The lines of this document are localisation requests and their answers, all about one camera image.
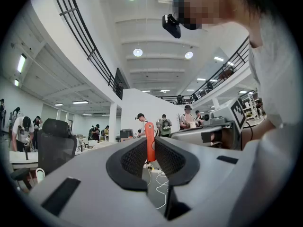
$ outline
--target cap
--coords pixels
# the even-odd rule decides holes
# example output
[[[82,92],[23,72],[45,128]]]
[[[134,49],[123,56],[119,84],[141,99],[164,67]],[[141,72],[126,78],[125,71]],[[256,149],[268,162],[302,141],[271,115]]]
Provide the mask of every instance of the cap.
[[[137,119],[139,119],[140,117],[144,117],[144,114],[139,113],[138,116],[137,116]]]
[[[189,105],[185,105],[184,109],[190,109],[190,110],[192,110],[192,108]]]

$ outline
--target woman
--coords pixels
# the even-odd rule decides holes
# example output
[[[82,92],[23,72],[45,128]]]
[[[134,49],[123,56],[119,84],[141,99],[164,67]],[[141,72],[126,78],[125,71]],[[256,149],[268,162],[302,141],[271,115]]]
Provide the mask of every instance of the woman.
[[[249,32],[250,70],[263,99],[267,119],[251,130],[242,131],[242,147],[260,139],[282,123],[296,124],[302,119],[302,61],[283,20],[268,0],[174,0],[179,21],[188,29],[203,24],[236,22]],[[231,147],[230,130],[221,133],[224,146]]]

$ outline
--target camera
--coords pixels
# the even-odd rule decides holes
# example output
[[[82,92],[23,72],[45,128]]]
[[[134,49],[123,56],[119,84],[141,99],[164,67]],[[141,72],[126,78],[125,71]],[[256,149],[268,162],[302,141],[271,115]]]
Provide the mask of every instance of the camera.
[[[163,15],[162,26],[176,39],[181,37],[180,23],[171,14]]]

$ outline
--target metal railing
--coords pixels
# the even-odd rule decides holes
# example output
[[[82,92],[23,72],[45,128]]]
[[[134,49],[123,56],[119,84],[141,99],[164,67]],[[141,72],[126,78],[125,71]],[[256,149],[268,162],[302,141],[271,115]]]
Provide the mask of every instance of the metal railing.
[[[78,8],[76,0],[57,0],[60,8],[60,16],[63,16],[72,34],[87,56],[87,60],[97,69],[118,97],[122,98],[119,82],[115,80],[111,71],[103,60],[96,47]]]
[[[231,56],[231,58],[224,63],[224,65],[214,75],[207,79],[196,92],[191,95],[193,102],[201,99],[203,96],[223,83],[227,78],[232,76],[248,61],[248,55],[249,40],[247,37],[237,51]]]

